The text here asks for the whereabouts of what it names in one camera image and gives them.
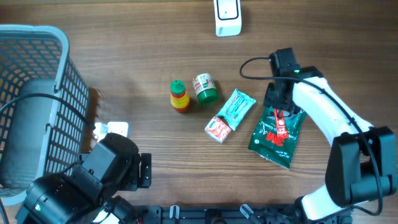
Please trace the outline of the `green lid white jar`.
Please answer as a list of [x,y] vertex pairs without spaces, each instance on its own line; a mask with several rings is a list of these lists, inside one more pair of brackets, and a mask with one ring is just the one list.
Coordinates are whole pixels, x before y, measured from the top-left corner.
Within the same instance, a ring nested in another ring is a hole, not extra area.
[[197,75],[193,80],[193,88],[201,105],[209,105],[219,99],[215,82],[209,73]]

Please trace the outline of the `green 3M gloves packet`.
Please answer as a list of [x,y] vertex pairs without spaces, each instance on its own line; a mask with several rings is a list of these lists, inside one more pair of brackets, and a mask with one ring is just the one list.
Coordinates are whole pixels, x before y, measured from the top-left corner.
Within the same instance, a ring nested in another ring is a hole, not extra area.
[[268,161],[289,169],[299,140],[301,125],[306,116],[306,112],[301,110],[296,115],[284,117],[289,137],[281,139],[277,137],[274,108],[266,107],[254,128],[248,149]]

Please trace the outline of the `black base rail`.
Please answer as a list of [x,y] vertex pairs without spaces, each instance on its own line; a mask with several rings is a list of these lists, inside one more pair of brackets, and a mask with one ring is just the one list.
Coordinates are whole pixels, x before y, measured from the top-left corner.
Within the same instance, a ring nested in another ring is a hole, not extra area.
[[275,204],[264,207],[161,207],[137,206],[136,223],[142,224],[212,224],[212,223],[312,223],[294,204]]

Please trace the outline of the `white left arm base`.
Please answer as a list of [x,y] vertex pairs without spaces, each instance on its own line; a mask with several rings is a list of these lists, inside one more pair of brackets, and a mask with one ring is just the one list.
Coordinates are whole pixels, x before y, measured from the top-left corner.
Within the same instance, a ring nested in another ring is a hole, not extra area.
[[99,210],[96,218],[92,221],[95,224],[134,224],[137,223],[136,209],[121,196],[108,200]]

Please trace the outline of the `red yellow sauce bottle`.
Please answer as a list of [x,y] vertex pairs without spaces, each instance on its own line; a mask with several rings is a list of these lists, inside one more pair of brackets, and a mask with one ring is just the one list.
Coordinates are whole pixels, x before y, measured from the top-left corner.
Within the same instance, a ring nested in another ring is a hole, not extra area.
[[186,113],[189,110],[190,97],[183,81],[174,80],[170,84],[170,103],[179,113]]

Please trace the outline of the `red coffee stick sachet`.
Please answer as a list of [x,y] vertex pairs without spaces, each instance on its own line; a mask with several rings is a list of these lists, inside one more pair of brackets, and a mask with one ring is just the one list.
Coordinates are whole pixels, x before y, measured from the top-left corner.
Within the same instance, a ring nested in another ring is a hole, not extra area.
[[274,120],[277,137],[281,139],[287,139],[289,137],[289,133],[284,119],[284,112],[282,110],[274,109]]

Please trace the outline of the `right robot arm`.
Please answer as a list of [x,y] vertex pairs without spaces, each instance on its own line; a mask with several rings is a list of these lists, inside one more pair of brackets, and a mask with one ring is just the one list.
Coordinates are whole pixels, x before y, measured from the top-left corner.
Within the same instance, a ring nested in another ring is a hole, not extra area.
[[301,67],[291,48],[268,57],[272,83],[264,104],[276,120],[306,112],[327,138],[331,151],[325,183],[299,199],[305,222],[315,223],[377,201],[397,192],[396,136],[388,127],[374,127],[351,110],[314,66]]

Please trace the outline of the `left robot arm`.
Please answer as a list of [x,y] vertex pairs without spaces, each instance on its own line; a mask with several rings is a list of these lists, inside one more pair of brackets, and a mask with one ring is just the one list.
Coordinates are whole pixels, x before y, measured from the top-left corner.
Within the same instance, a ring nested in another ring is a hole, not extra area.
[[135,143],[108,133],[82,160],[63,171],[34,180],[21,205],[18,223],[96,223],[105,211],[119,223],[139,223],[135,208],[118,191],[135,192],[151,185],[152,155]]

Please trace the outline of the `red white tissue packet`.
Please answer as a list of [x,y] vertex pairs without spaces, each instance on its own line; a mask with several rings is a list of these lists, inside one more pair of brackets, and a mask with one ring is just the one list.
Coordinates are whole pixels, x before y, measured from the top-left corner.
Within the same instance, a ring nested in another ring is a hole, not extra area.
[[205,127],[205,132],[216,142],[223,143],[232,129],[220,118],[214,116]]

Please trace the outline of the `white barcode scanner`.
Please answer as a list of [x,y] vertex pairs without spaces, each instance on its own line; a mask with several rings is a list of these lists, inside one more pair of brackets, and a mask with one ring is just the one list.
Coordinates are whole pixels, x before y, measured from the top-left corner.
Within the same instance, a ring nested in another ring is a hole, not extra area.
[[215,34],[217,37],[236,36],[241,33],[242,14],[240,0],[214,0]]

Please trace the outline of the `teal wet wipes packet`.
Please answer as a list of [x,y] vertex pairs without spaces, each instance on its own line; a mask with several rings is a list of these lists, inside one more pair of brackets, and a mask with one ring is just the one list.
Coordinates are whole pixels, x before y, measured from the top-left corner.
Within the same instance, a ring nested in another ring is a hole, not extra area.
[[216,114],[216,117],[224,118],[229,127],[235,131],[246,113],[255,103],[256,100],[254,98],[236,88],[224,106]]

